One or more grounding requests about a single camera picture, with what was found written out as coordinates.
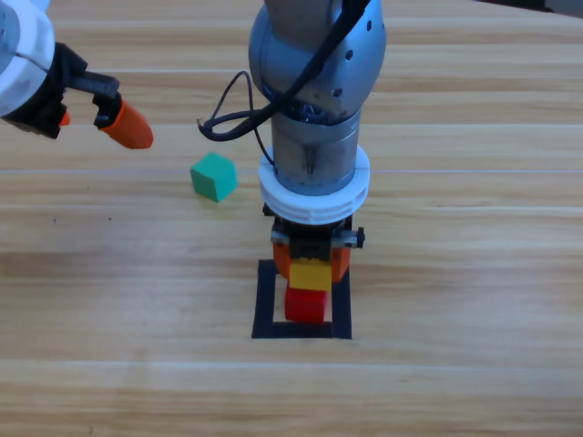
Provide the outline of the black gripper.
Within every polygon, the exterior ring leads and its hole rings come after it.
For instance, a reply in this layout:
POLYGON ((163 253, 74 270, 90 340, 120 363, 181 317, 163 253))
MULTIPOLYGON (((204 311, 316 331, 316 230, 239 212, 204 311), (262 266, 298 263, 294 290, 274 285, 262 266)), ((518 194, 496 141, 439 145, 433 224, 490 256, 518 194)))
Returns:
POLYGON ((274 217, 271 228, 273 261, 288 279, 291 259, 330 261, 332 283, 340 282, 350 267, 351 249, 361 249, 364 228, 353 229, 353 216, 324 225, 305 225, 276 215, 264 203, 263 215, 274 217))
POLYGON ((147 149, 154 142, 146 118, 127 103, 118 92, 119 81, 113 76, 87 70, 88 63, 63 43, 55 44, 55 54, 40 88, 18 109, 3 120, 23 131, 56 139, 60 127, 70 124, 63 104, 67 89, 93 96, 98 112, 94 125, 128 149, 147 149))

